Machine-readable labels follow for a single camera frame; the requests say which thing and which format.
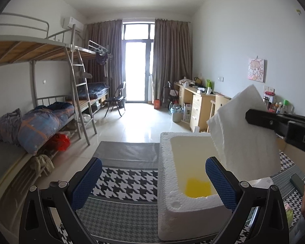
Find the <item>black and white houndstooth pattern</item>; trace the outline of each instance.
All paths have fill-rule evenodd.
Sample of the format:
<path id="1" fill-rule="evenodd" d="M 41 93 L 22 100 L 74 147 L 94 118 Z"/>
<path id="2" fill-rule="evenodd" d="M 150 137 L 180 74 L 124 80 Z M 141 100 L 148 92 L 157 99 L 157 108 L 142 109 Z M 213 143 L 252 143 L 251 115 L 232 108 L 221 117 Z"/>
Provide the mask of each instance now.
<path id="1" fill-rule="evenodd" d="M 280 153 L 281 170 L 287 169 L 294 163 L 283 153 Z M 129 200 L 129 201 L 157 201 L 157 170 L 137 170 L 120 169 L 113 167 L 103 167 L 102 174 L 92 195 L 104 198 Z M 295 224 L 299 218 L 299 212 L 302 204 L 301 195 L 295 190 L 285 199 L 294 211 Z M 62 240 L 66 244 L 72 244 L 63 225 L 59 228 Z M 248 236 L 249 228 L 247 226 L 241 231 L 236 244 L 243 243 Z M 199 244 L 209 244 L 210 241 L 200 242 Z M 109 244 L 97 241 L 98 244 Z"/>

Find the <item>brown curtain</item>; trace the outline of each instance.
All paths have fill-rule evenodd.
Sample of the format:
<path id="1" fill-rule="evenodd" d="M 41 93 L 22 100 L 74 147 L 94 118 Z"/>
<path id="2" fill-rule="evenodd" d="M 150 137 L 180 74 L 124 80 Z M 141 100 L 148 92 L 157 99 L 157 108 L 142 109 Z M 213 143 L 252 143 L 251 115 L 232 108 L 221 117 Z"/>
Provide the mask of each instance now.
<path id="1" fill-rule="evenodd" d="M 167 82 L 192 78 L 192 47 L 187 22 L 156 19 L 153 64 L 154 100 L 162 100 Z"/>
<path id="2" fill-rule="evenodd" d="M 109 53 L 113 55 L 108 60 L 108 77 L 105 77 L 104 66 L 99 65 L 95 59 L 85 63 L 86 71 L 93 75 L 93 79 L 88 79 L 88 82 L 106 82 L 110 86 L 110 96 L 122 82 L 122 26 L 122 20 L 119 19 L 89 24 L 86 30 L 86 43 L 92 40 L 101 46 L 108 46 Z"/>

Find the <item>upper bunk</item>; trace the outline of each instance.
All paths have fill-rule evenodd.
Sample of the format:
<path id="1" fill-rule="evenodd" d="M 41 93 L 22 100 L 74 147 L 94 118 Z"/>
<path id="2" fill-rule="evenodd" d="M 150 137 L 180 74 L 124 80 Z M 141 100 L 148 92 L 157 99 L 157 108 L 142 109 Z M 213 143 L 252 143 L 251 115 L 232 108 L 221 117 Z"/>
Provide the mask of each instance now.
<path id="1" fill-rule="evenodd" d="M 26 15 L 13 14 L 13 13 L 2 13 L 2 14 L 19 16 L 19 17 L 43 22 L 47 25 L 47 28 L 42 29 L 32 26 L 0 23 L 0 26 L 27 27 L 46 32 L 45 38 L 20 36 L 20 35 L 0 35 L 0 66 L 12 64 L 12 63 L 28 62 L 28 61 L 67 60 L 67 56 L 65 54 L 65 48 L 67 48 L 69 56 L 71 56 L 72 45 L 74 44 L 75 36 L 77 34 L 75 30 L 75 26 L 49 36 L 48 35 L 49 23 L 44 20 L 35 19 L 33 17 L 29 17 Z M 72 33 L 70 43 L 64 42 L 66 32 Z M 62 42 L 56 41 L 56 37 L 59 35 L 62 36 Z M 107 51 L 107 49 L 92 42 L 91 40 L 89 40 L 88 42 L 88 48 L 83 48 L 75 45 L 74 50 L 77 49 L 79 49 L 83 60 L 94 59 L 97 51 L 100 50 Z M 78 58 L 77 54 L 74 54 L 73 57 L 74 59 Z"/>

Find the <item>pink canvas art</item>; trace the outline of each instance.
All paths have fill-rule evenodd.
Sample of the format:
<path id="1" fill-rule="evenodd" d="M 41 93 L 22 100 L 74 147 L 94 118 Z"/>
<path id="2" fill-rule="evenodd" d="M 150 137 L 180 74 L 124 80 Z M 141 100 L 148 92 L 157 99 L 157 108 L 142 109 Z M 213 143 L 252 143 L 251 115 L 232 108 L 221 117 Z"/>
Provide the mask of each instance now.
<path id="1" fill-rule="evenodd" d="M 264 60 L 249 59 L 248 60 L 248 79 L 263 82 L 264 79 Z"/>

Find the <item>yellow liquid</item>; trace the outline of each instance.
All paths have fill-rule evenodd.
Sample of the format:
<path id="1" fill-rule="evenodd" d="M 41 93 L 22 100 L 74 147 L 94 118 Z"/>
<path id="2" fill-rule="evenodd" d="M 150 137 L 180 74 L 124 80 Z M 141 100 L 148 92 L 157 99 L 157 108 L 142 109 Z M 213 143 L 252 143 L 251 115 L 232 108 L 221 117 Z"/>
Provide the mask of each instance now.
<path id="1" fill-rule="evenodd" d="M 211 182 L 203 182 L 196 178 L 190 178 L 186 183 L 185 194 L 192 198 L 212 195 Z"/>

